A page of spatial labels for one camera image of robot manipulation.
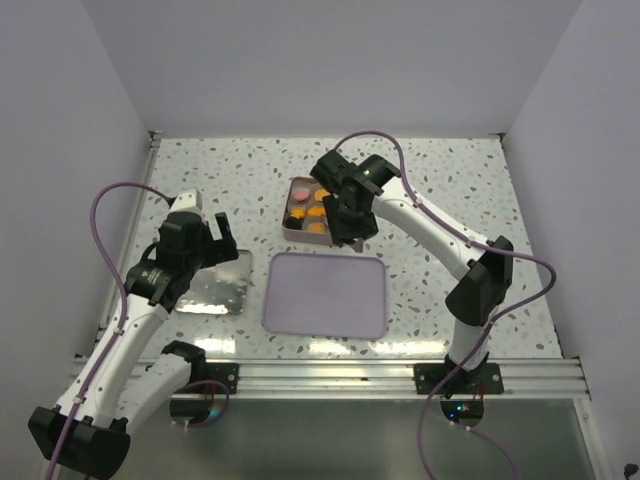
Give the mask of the round orange cookie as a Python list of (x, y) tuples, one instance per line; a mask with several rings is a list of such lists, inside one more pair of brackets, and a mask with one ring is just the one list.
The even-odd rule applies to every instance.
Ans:
[(313, 198), (317, 202), (322, 202), (330, 193), (325, 189), (318, 189), (314, 192)]

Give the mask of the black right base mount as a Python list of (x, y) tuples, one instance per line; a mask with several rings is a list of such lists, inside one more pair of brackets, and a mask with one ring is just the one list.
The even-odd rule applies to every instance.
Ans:
[[(416, 363), (413, 365), (413, 381), (419, 395), (427, 395), (453, 369), (442, 363)], [(441, 395), (501, 395), (505, 392), (502, 374), (497, 363), (485, 363), (474, 370), (461, 369), (439, 390)]]

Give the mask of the black sandwich cookie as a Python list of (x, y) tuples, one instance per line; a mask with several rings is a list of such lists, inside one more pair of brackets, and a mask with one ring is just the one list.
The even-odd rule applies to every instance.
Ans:
[(293, 216), (288, 217), (284, 222), (284, 226), (290, 230), (301, 230), (302, 225), (303, 221)]

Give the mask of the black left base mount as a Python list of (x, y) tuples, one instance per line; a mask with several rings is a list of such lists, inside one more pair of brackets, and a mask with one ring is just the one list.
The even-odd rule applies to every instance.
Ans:
[(208, 362), (204, 367), (199, 368), (199, 372), (191, 376), (190, 382), (202, 382), (207, 380), (208, 384), (203, 384), (198, 387), (198, 391), (205, 395), (215, 396), (216, 394), (223, 395), (224, 389), (217, 384), (211, 384), (211, 381), (217, 381), (223, 384), (230, 395), (234, 395), (237, 392), (237, 384), (240, 378), (240, 367), (237, 363)]

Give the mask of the aluminium front rail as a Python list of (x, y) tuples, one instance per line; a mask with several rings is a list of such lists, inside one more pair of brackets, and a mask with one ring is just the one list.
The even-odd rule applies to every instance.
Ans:
[[(224, 360), (210, 368), (230, 370), (226, 381), (237, 399), (424, 399), (418, 386), (422, 372), (439, 369), (438, 360)], [(486, 400), (583, 400), (590, 397), (577, 360), (503, 359), (499, 371), (483, 381)]]

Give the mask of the pink cookie tin box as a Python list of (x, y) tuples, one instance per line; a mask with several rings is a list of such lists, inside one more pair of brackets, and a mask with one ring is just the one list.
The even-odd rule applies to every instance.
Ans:
[[(331, 247), (333, 245), (331, 234), (329, 231), (329, 224), (327, 215), (321, 218), (311, 218), (307, 216), (307, 210), (312, 207), (320, 206), (325, 209), (324, 203), (314, 200), (314, 192), (318, 189), (324, 189), (316, 180), (311, 177), (294, 177), (291, 180), (288, 192), (285, 195), (284, 213), (282, 215), (281, 228), (283, 237), (287, 241), (300, 242), (306, 244), (320, 245)], [(304, 202), (297, 202), (293, 199), (293, 194), (297, 190), (308, 190), (310, 197)], [(302, 208), (306, 211), (306, 217), (303, 221), (301, 230), (290, 230), (284, 226), (285, 220), (290, 217), (289, 214), (296, 208)], [(321, 222), (326, 226), (325, 234), (314, 234), (306, 230), (307, 226), (311, 223)]]

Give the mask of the orange flower cookie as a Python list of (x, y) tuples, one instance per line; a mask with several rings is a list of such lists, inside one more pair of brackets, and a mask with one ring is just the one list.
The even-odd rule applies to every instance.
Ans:
[(315, 222), (315, 223), (309, 224), (306, 230), (314, 234), (325, 234), (326, 226), (321, 222)]

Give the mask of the silver tin lid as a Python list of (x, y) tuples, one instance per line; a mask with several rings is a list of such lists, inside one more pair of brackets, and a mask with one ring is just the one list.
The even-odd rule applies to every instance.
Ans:
[(243, 312), (253, 255), (239, 250), (236, 260), (199, 270), (175, 310), (185, 314), (238, 315)]

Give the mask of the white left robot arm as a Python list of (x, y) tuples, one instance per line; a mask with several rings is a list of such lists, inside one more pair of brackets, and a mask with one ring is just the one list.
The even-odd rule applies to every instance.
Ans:
[(158, 241), (126, 275), (121, 316), (111, 323), (75, 382), (54, 407), (38, 407), (28, 428), (50, 467), (110, 479), (130, 450), (134, 430), (173, 393), (227, 385), (210, 377), (203, 349), (172, 341), (132, 388), (126, 386), (147, 343), (190, 288), (196, 273), (238, 258), (224, 213), (214, 238), (201, 214), (168, 214)]

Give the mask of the lilac plastic tray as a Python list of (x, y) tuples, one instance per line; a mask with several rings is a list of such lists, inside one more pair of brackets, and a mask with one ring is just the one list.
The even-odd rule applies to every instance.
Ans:
[(377, 340), (387, 328), (386, 268), (372, 257), (278, 253), (262, 313), (277, 334)]

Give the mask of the pink round cookie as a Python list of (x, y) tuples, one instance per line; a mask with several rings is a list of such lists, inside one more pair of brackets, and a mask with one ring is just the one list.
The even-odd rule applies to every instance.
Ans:
[(308, 200), (310, 197), (310, 192), (308, 190), (297, 190), (293, 194), (293, 199), (297, 202), (304, 202)]

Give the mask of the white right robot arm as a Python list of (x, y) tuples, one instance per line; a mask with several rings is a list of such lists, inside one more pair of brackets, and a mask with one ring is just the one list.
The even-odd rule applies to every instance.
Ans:
[(454, 334), (441, 367), (425, 376), (445, 395), (475, 394), (491, 376), (484, 328), (512, 284), (512, 243), (503, 236), (480, 238), (475, 246), (457, 238), (452, 221), (436, 221), (424, 212), (425, 199), (413, 191), (401, 170), (379, 155), (360, 164), (331, 150), (313, 166), (311, 176), (328, 196), (323, 200), (334, 245), (365, 241), (384, 219), (434, 255), (456, 280), (445, 299), (454, 317)]

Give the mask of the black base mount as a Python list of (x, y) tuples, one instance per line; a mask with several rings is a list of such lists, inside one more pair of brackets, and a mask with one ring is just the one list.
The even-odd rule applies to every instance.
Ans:
[(215, 396), (216, 394), (223, 395), (224, 389), (217, 384), (211, 384), (211, 381), (217, 381), (223, 384), (230, 395), (234, 395), (237, 392), (237, 384), (240, 378), (240, 367), (237, 363), (208, 362), (204, 367), (199, 368), (199, 372), (191, 376), (190, 382), (202, 382), (207, 380), (208, 384), (203, 384), (198, 387), (198, 391), (205, 395)]
[[(413, 365), (413, 381), (419, 395), (427, 395), (453, 369), (442, 363), (416, 363)], [(485, 363), (474, 370), (461, 369), (439, 390), (441, 395), (501, 395), (505, 392), (502, 374), (497, 363)]]

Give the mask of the orange fish cookie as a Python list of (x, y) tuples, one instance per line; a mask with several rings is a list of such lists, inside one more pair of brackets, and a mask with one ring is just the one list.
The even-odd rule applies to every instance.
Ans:
[(296, 208), (290, 212), (289, 216), (297, 220), (304, 220), (306, 217), (306, 211), (302, 208)]
[(307, 216), (311, 218), (321, 218), (326, 216), (326, 211), (323, 207), (316, 206), (307, 210)]

